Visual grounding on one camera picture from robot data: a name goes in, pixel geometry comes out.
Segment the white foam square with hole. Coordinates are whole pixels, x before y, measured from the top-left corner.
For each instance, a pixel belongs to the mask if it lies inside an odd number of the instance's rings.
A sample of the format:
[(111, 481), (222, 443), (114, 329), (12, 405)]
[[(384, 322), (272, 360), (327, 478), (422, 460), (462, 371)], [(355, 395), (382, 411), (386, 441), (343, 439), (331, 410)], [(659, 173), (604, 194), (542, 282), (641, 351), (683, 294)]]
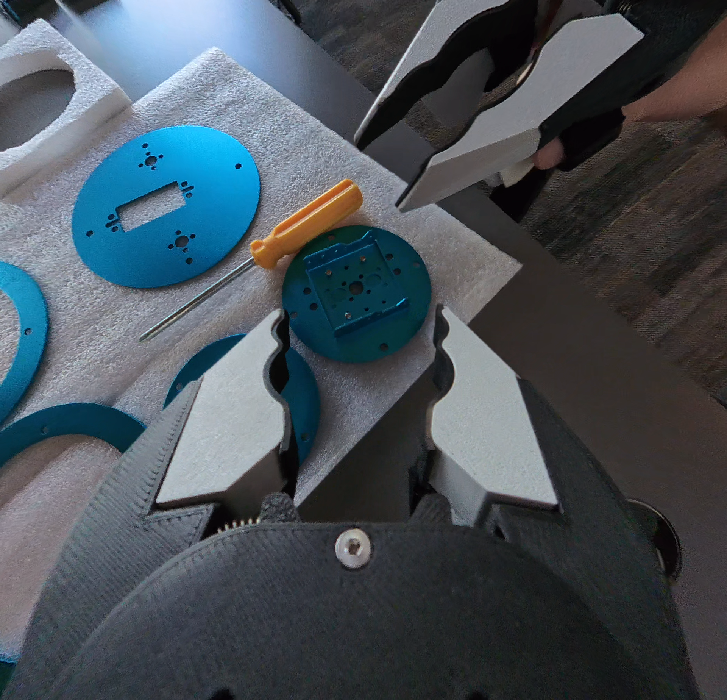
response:
[(2, 146), (1, 194), (7, 195), (42, 168), (85, 144), (96, 127), (131, 105), (121, 87), (48, 22), (40, 19), (1, 49), (2, 86), (30, 75), (68, 75), (73, 95), (62, 112), (14, 147)]

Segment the white foam sheet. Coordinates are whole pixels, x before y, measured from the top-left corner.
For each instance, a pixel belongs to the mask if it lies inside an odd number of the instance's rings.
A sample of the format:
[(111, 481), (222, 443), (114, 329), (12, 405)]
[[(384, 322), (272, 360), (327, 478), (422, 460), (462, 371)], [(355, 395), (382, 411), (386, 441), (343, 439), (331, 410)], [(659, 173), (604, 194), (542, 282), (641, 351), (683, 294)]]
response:
[[(257, 216), (231, 258), (196, 281), (161, 289), (112, 285), (78, 258), (71, 211), (84, 181), (104, 157), (135, 136), (168, 125), (207, 125), (250, 150), (261, 178)], [(353, 223), (391, 230), (423, 256), (433, 301), (469, 322), (519, 265), (444, 210), (394, 207), (404, 183), (318, 120), (211, 49), (170, 77), (67, 158), (2, 200), (2, 261), (26, 271), (47, 300), (44, 361), (18, 406), (20, 419), (63, 403), (112, 405), (150, 425), (172, 378), (208, 343), (253, 328), (274, 307), (287, 261), (256, 269), (159, 337), (138, 336), (232, 268), (248, 241), (343, 178), (363, 192)], [(399, 355), (373, 366), (335, 366), (303, 349), (321, 389), (321, 429), (298, 481), (299, 505), (370, 431), (429, 364), (433, 309)], [(119, 458), (113, 447), (74, 436), (47, 439), (2, 468), (2, 657), (16, 659), (41, 588), (68, 531)]]

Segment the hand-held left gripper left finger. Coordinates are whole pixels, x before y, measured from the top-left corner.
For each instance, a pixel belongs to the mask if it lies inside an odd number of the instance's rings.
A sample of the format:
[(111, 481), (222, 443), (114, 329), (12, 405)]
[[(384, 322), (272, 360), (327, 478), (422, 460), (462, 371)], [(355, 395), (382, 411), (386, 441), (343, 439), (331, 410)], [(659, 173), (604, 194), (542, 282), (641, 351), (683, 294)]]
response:
[(289, 316), (274, 309), (199, 380), (156, 497), (161, 508), (219, 503), (259, 513), (294, 488), (298, 470), (289, 381)]

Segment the blue disc with rectangular hole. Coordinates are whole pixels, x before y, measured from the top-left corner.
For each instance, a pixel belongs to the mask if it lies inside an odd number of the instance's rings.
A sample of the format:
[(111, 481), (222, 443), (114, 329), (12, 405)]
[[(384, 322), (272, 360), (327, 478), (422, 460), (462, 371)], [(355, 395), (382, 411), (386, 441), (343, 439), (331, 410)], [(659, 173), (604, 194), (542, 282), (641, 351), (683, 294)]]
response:
[[(120, 208), (174, 185), (185, 204), (128, 230)], [(71, 228), (81, 260), (119, 286), (157, 288), (194, 278), (238, 244), (259, 204), (250, 152), (214, 128), (160, 128), (127, 142), (86, 179)]]

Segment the orange handled screwdriver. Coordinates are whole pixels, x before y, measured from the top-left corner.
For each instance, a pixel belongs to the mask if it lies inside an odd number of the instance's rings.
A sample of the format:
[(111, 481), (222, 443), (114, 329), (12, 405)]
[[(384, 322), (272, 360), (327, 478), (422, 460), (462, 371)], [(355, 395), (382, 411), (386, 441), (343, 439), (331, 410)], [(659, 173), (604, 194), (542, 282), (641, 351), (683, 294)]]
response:
[(159, 333), (177, 323), (208, 298), (211, 298), (250, 269), (254, 267), (274, 268), (281, 259), (296, 254), (310, 241), (331, 230), (343, 219), (359, 210), (362, 204), (363, 195), (359, 186), (349, 178), (342, 180), (296, 213), (275, 225), (265, 238), (252, 241), (249, 259), (143, 332), (138, 341), (145, 343), (154, 339)]

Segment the person's right forearm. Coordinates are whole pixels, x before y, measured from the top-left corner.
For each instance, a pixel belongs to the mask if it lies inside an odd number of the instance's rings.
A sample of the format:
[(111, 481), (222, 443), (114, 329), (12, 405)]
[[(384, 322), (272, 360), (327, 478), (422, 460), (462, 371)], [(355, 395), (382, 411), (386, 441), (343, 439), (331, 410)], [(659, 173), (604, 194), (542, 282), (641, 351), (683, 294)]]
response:
[(662, 86), (622, 108), (628, 122), (684, 121), (726, 105), (726, 21), (719, 23)]

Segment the person's right hand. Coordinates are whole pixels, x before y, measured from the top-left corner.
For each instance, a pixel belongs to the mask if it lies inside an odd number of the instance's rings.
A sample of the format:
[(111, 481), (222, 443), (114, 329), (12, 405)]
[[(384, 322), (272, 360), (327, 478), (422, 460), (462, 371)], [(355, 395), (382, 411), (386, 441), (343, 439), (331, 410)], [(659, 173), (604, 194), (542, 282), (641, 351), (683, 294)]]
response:
[(624, 119), (619, 108), (574, 123), (540, 147), (533, 156), (534, 167), (539, 170), (573, 170), (615, 140), (622, 131)]

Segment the blue square bracket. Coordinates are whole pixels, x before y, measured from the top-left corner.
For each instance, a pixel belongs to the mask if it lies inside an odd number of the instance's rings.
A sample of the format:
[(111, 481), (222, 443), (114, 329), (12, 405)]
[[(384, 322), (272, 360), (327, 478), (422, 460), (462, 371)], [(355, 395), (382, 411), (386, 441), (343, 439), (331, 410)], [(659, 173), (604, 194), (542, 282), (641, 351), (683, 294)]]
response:
[(409, 308), (404, 283), (394, 272), (397, 247), (404, 243), (394, 233), (370, 229), (355, 241), (338, 242), (303, 259), (334, 337)]

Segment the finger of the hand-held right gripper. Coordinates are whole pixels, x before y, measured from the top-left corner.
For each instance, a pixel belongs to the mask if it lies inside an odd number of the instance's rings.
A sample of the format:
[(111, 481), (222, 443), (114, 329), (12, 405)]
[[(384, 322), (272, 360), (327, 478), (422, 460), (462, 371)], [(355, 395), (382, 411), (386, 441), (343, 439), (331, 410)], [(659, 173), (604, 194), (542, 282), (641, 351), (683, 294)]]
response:
[(364, 150), (417, 102), (447, 128), (529, 57), (539, 0), (437, 0), (354, 136)]
[(458, 139), (429, 158), (397, 208), (410, 211), (436, 203), (496, 176), (503, 184), (514, 183), (532, 167), (546, 119), (642, 37), (618, 14), (565, 24), (506, 98), (479, 111)]

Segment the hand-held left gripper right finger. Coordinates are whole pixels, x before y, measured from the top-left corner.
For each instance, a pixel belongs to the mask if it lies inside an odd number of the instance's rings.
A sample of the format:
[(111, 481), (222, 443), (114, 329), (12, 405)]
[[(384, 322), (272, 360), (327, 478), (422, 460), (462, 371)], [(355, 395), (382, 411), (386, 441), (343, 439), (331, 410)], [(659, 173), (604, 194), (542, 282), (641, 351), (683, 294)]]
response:
[(481, 525), (495, 503), (556, 508), (516, 372), (444, 305), (433, 343), (438, 395), (426, 418), (426, 480), (455, 522)]

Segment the plain blue round plate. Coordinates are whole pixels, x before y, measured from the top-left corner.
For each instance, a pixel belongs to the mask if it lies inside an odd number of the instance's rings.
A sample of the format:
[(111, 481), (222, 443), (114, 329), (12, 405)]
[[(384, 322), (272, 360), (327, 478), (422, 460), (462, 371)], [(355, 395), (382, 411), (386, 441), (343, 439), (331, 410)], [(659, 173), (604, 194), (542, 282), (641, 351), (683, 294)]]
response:
[[(243, 337), (244, 333), (218, 339), (208, 344), (177, 373), (167, 393), (164, 407), (167, 407), (192, 381), (227, 354)], [(313, 447), (320, 419), (320, 396), (314, 374), (304, 358), (293, 348), (286, 352), (289, 380), (281, 393), (286, 400), (296, 437), (299, 464), (307, 459)]]

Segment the blue disc with small holes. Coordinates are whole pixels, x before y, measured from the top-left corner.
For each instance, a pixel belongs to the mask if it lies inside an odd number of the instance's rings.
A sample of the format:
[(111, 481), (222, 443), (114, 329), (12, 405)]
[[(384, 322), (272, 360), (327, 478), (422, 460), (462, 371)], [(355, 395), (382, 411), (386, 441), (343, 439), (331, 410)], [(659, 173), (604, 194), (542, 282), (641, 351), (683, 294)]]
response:
[(405, 243), (397, 247), (394, 272), (401, 276), (404, 283), (409, 308), (341, 338), (334, 337), (322, 303), (305, 273), (303, 259), (338, 242), (355, 241), (370, 229), (382, 230), (373, 226), (350, 225), (325, 233), (307, 244), (286, 269), (281, 301), (290, 316), (291, 328), (309, 350), (324, 358), (344, 363), (365, 363), (384, 358), (407, 345), (421, 329), (428, 314), (431, 280), (427, 268), (418, 252), (399, 237)]

